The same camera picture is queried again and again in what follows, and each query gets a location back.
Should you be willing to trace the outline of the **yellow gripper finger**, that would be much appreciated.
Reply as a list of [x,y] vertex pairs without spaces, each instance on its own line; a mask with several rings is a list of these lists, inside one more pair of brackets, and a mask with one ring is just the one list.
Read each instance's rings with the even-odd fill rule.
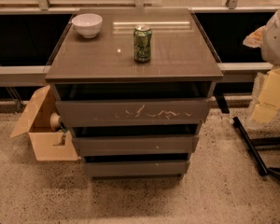
[[265,26],[261,26],[260,28],[258,28],[257,30],[255,30],[254,32],[252,32],[250,35],[248,35],[244,41],[243,44],[246,47],[255,49],[255,48],[260,48],[261,44],[262,44],[262,37],[263,34],[266,30]]
[[258,73],[253,85],[252,101],[247,109],[245,126],[259,129],[272,121],[280,110],[280,67],[266,74]]

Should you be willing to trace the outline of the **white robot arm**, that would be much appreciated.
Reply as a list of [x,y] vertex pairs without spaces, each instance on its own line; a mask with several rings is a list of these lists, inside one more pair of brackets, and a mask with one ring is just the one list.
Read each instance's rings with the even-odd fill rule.
[[266,74],[258,73],[254,80],[245,125],[258,129],[273,120],[280,110],[280,8],[264,26],[248,35],[243,44],[260,48],[262,59],[273,66]]

